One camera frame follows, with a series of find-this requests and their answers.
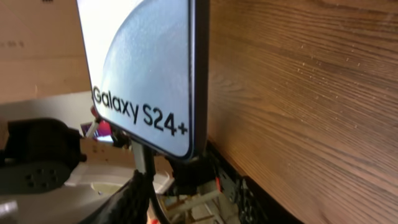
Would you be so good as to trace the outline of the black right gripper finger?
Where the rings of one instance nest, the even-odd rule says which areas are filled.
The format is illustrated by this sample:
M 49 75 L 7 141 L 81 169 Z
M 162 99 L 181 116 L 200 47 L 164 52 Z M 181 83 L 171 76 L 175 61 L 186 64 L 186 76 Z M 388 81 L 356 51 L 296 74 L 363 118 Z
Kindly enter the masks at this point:
M 127 183 L 79 224 L 146 224 L 152 190 L 150 177 L 135 170 Z

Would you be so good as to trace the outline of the Galaxy S24 smartphone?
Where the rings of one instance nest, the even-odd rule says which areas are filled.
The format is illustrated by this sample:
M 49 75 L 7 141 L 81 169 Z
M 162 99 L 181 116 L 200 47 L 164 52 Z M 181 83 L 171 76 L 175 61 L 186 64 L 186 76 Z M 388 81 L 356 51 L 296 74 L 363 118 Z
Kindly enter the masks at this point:
M 77 0 L 98 115 L 187 161 L 207 139 L 210 3 Z

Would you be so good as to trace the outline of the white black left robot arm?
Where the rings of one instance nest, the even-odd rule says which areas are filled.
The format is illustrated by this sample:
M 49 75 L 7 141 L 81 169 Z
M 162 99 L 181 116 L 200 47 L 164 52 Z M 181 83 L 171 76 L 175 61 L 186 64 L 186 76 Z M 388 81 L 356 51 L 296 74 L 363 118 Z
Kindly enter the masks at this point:
M 41 194 L 61 187 L 79 164 L 98 162 L 98 141 L 84 138 L 52 118 L 1 121 L 1 194 Z M 154 155 L 132 142 L 134 157 L 120 148 L 105 150 L 109 160 L 134 164 L 131 178 L 83 223 L 146 223 L 152 208 L 160 223 L 168 223 L 153 186 Z

